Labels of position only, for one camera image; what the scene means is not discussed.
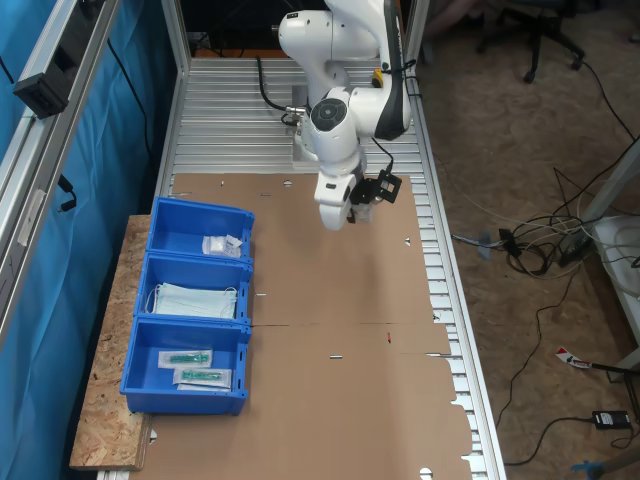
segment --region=power adapter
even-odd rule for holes
[[[625,410],[599,410],[593,412],[597,430],[628,430],[631,420]]]

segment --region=chair leg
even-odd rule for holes
[[[476,52],[484,53],[490,43],[498,43],[514,35],[528,32],[528,25],[514,25],[513,27],[503,28],[497,32],[486,35],[476,48]]]
[[[538,59],[540,58],[540,40],[542,40],[542,35],[537,34],[533,37],[532,47],[533,47],[533,56],[531,58],[531,70],[527,72],[524,76],[524,81],[527,83],[533,82],[533,79],[536,78],[536,70],[538,69]]]
[[[584,50],[582,50],[579,46],[573,43],[573,40],[571,40],[569,37],[567,37],[564,33],[560,31],[557,31],[557,30],[545,31],[544,35],[549,37],[551,40],[558,42],[563,47],[568,48],[571,51],[571,53],[576,55],[577,58],[574,60],[573,65],[571,65],[571,67],[574,70],[580,69],[580,67],[582,66],[582,59],[584,58]]]
[[[500,20],[500,18],[502,18],[503,21],[505,18],[512,18],[513,20],[516,20],[520,23],[528,24],[531,24],[537,20],[536,17],[532,17],[531,15],[521,12],[520,10],[514,10],[513,8],[503,8],[502,12],[500,12],[500,17],[498,17],[498,20]]]

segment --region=green syringe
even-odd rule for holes
[[[206,353],[189,353],[169,357],[169,363],[207,363],[208,361],[209,355]]]
[[[183,380],[220,380],[222,373],[219,372],[199,372],[197,370],[183,370]]]

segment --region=metal slats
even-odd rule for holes
[[[265,60],[263,65],[267,94],[276,103],[291,102],[292,85],[306,85],[304,73],[292,60]],[[369,85],[374,66],[360,62],[346,68],[355,85]],[[280,122],[281,112],[268,108],[262,101],[255,61],[194,59],[185,95],[177,140],[169,159],[173,162],[172,175],[313,171],[294,168],[292,129]],[[470,462],[473,478],[489,478],[478,432],[477,407],[465,370],[468,354],[459,342],[459,327],[452,309],[450,295],[455,287],[448,284],[443,267],[441,248],[446,248],[446,244],[436,233],[436,222],[440,220],[434,218],[437,209],[432,208],[413,122],[403,136],[381,144],[394,154],[394,173],[411,178],[434,321],[445,324],[450,342],[451,353],[442,357],[451,368],[456,391],[453,403],[464,408],[472,431],[473,451],[463,458]],[[367,173],[377,173],[386,167],[388,157],[377,146],[369,139],[363,139],[363,145]]]

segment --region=office chair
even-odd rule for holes
[[[562,20],[565,18],[571,18],[576,16],[577,0],[509,0],[514,5],[522,5],[527,7],[538,7],[544,9],[553,9],[557,13],[557,17],[546,17],[542,13],[537,17],[528,15],[519,10],[512,8],[505,8],[498,17],[497,24],[499,26],[504,25],[505,19],[512,18],[519,22],[517,25],[506,27],[497,32],[486,35],[476,51],[478,53],[484,53],[487,46],[490,43],[498,43],[502,40],[510,38],[519,33],[529,34],[529,43],[533,48],[533,58],[531,60],[531,70],[524,76],[524,81],[527,83],[533,82],[536,78],[536,70],[538,69],[538,57],[540,56],[540,41],[542,37],[550,38],[551,40],[559,43],[563,47],[568,48],[575,55],[575,60],[571,65],[574,70],[579,70],[582,66],[582,59],[584,58],[584,50],[578,47],[571,41],[564,33],[560,31]]]

